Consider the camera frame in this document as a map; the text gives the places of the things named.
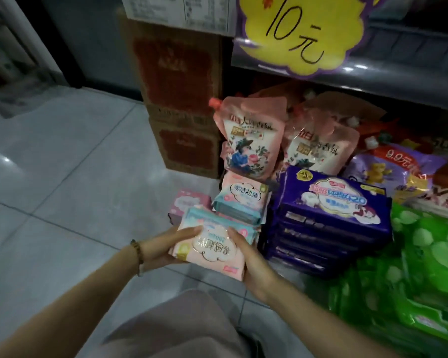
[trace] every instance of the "white cloud-shaped label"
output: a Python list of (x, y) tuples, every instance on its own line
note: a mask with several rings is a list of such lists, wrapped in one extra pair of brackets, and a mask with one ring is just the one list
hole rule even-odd
[(258, 209), (261, 205), (261, 192), (250, 183), (233, 183), (231, 193), (235, 199), (246, 206)]
[(192, 240), (192, 246), (208, 261), (229, 261), (235, 258), (237, 247), (223, 226), (207, 228)]
[(199, 200), (199, 198), (191, 196), (181, 196), (176, 198), (176, 200), (174, 201), (174, 205), (182, 212), (186, 212), (189, 207), (198, 205), (200, 203), (201, 200)]

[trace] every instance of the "red cap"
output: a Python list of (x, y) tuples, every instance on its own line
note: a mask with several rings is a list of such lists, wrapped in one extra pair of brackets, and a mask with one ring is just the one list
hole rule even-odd
[(217, 98), (209, 99), (209, 107), (213, 108), (215, 111), (218, 111), (221, 108), (222, 100)]

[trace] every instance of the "pink detergent pouch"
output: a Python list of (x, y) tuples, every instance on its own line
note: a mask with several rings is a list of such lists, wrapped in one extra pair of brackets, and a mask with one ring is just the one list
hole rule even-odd
[(359, 132), (344, 126), (331, 114), (317, 108), (294, 108), (295, 117), (286, 125), (279, 163), (273, 179), (279, 180), (289, 166), (337, 175), (358, 144)]
[(212, 98), (214, 121), (227, 139), (221, 158), (224, 167), (242, 176), (265, 181), (279, 154), (287, 118), (287, 99)]

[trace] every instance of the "brown cardboard box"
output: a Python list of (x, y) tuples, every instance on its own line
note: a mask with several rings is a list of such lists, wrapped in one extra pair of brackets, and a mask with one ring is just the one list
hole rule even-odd
[(212, 115), (209, 99), (222, 91), (222, 37), (131, 20), (122, 8), (118, 19), (144, 103)]
[(217, 179), (220, 137), (149, 118), (166, 168)]
[(146, 108), (148, 109), (149, 118), (155, 121), (219, 135), (219, 129), (217, 129), (217, 125), (210, 115), (179, 112), (154, 104), (148, 104)]

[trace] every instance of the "woman wearing hat illustration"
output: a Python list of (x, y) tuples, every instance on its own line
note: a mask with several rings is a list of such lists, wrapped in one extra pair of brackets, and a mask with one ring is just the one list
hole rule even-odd
[(249, 156), (252, 154), (252, 144), (253, 140), (241, 139), (235, 146), (236, 152), (231, 157), (231, 167), (237, 168), (244, 173), (251, 172), (251, 167), (249, 165)]

